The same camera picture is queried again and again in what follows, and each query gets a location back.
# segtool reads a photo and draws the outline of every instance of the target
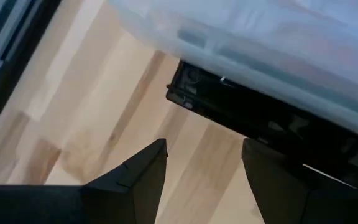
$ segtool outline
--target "translucent plastic container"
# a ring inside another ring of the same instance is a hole
[[[110,2],[138,39],[358,133],[358,0]]]

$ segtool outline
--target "wooden floor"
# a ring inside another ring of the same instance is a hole
[[[0,184],[85,184],[166,138],[156,223],[263,223],[244,136],[165,99],[177,64],[106,1],[62,1],[0,116]]]

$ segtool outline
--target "white plastic bin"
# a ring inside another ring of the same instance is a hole
[[[358,0],[110,2],[138,39],[358,133]]]

